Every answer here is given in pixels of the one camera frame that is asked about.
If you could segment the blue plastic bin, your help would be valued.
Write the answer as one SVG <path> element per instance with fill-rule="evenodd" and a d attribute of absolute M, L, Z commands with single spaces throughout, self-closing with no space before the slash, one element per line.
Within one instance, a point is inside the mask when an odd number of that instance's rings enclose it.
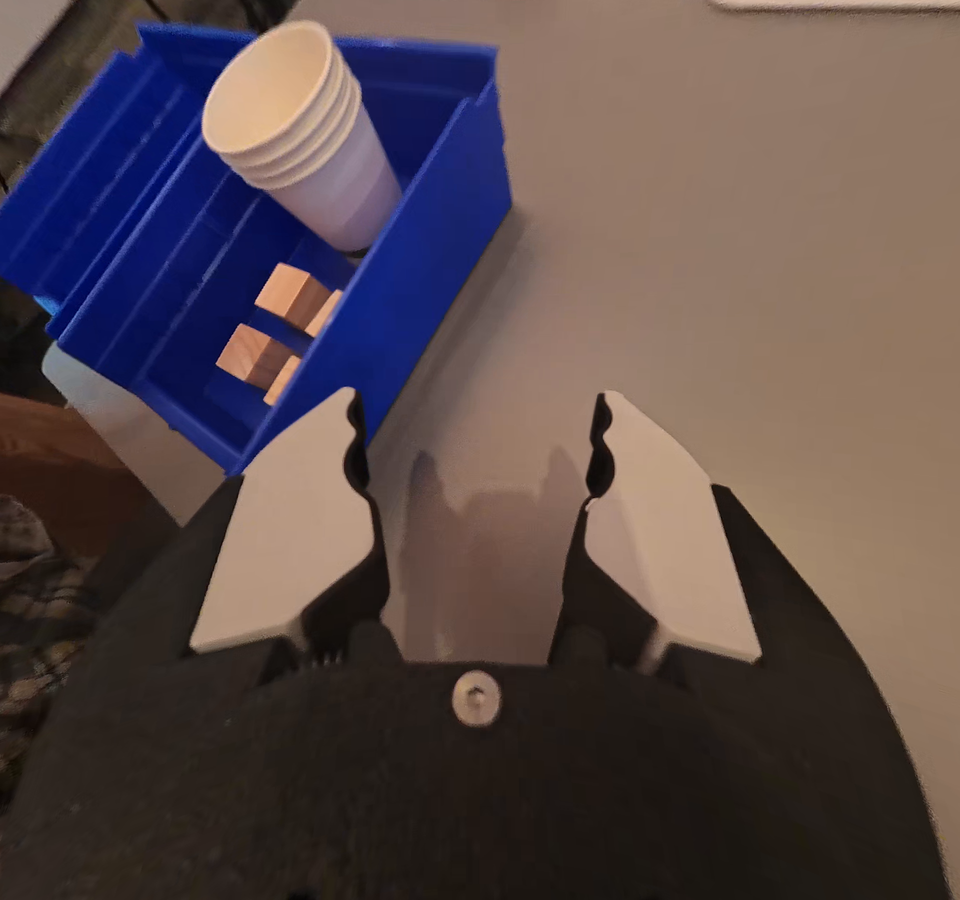
<path fill-rule="evenodd" d="M 358 266 L 246 185 L 201 138 L 202 102 L 247 31 L 142 23 L 2 203 L 2 278 L 58 346 L 227 473 L 341 387 L 371 440 L 512 206 L 498 49 L 337 38 L 402 198 Z M 312 339 L 256 307 L 272 270 L 342 298 Z M 274 406 L 215 362 L 247 324 L 301 364 Z"/>

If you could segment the wooden pillar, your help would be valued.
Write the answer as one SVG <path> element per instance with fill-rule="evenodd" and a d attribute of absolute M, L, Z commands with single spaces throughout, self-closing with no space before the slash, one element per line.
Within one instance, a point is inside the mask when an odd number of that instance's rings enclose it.
<path fill-rule="evenodd" d="M 153 549 L 178 526 L 72 408 L 1 396 L 1 493 L 35 513 L 71 554 L 131 542 Z"/>

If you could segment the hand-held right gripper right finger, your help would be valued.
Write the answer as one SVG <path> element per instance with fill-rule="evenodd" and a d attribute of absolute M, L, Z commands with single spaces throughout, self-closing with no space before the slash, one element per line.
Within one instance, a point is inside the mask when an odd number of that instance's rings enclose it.
<path fill-rule="evenodd" d="M 587 497 L 561 579 L 549 663 L 572 630 L 620 667 L 660 667 L 682 646 L 753 664 L 762 656 L 710 477 L 617 391 L 594 404 Z"/>

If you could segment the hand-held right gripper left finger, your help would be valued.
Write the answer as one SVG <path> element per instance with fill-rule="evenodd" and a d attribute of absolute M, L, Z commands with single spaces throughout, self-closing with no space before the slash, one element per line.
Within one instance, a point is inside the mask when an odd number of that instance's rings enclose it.
<path fill-rule="evenodd" d="M 380 619 L 390 578 L 366 462 L 362 398 L 343 387 L 248 464 L 194 652 L 284 638 L 330 661 L 357 624 Z"/>

